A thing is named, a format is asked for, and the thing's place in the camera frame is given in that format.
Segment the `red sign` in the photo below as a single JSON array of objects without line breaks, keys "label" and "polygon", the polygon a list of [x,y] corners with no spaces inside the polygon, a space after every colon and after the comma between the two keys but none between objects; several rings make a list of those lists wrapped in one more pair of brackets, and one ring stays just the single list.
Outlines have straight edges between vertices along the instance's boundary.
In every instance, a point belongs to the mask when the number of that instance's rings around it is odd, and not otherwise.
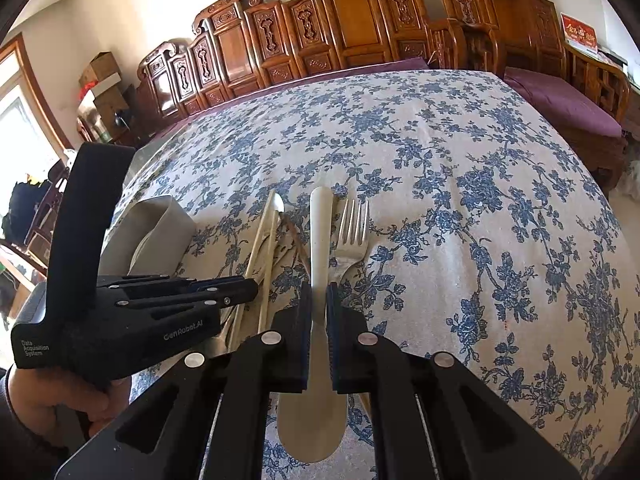
[{"label": "red sign", "polygon": [[596,39],[595,29],[565,14],[561,14],[561,16],[565,38],[567,38],[570,43],[573,41],[591,50],[594,54],[597,54],[598,41]]}]

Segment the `white knife handle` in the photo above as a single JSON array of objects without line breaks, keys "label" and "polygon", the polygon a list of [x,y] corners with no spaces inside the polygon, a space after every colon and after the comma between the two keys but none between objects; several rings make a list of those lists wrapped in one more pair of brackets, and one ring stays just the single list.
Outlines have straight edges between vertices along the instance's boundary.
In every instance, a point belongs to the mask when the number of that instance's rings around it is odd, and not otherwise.
[{"label": "white knife handle", "polygon": [[328,187],[311,193],[311,291],[312,320],[324,326],[326,286],[329,280],[329,249],[334,194]]}]

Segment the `floral tablecloth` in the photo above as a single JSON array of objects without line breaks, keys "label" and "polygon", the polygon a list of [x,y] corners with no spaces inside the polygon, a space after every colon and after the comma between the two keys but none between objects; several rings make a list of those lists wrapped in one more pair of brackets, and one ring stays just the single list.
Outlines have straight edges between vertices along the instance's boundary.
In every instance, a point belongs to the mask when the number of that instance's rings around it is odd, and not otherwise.
[{"label": "floral tablecloth", "polygon": [[[198,225],[178,272],[241,274],[270,190],[308,242],[316,186],[370,201],[369,254],[342,283],[370,329],[407,352],[457,355],[596,476],[638,413],[640,278],[606,199],[553,128],[487,73],[310,84],[193,120],[138,173],[115,218],[171,194]],[[272,310],[296,306],[304,272],[280,262]],[[134,396],[159,370],[138,377]],[[357,398],[338,451],[311,465],[279,443],[276,409],[273,397],[264,478],[376,477]]]}]

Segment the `metal screw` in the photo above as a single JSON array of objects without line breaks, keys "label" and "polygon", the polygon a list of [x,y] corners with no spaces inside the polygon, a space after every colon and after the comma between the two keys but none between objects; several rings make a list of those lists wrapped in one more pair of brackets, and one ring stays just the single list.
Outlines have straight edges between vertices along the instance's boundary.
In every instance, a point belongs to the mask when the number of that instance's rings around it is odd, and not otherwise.
[{"label": "metal screw", "polygon": [[199,366],[202,366],[203,363],[204,363],[204,355],[198,352],[189,354],[187,355],[187,357],[184,358],[184,364],[186,364],[189,368],[197,368]]},{"label": "metal screw", "polygon": [[262,342],[265,345],[277,345],[280,341],[282,341],[282,336],[278,332],[271,331],[262,334],[262,337],[260,339],[262,339]]},{"label": "metal screw", "polygon": [[373,346],[378,342],[378,336],[371,332],[363,332],[358,336],[358,343],[365,346]]},{"label": "metal screw", "polygon": [[438,352],[433,356],[433,362],[440,368],[451,368],[456,363],[456,359],[448,352]]}]

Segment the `metal fork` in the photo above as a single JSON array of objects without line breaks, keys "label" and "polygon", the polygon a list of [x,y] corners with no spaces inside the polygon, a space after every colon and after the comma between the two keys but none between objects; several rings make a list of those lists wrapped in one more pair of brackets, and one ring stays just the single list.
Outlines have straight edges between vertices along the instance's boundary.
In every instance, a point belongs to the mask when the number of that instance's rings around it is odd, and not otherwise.
[{"label": "metal fork", "polygon": [[347,200],[340,220],[338,245],[334,257],[336,267],[329,269],[329,279],[340,285],[347,270],[362,261],[369,246],[369,201],[360,202],[356,211],[356,201]]}]

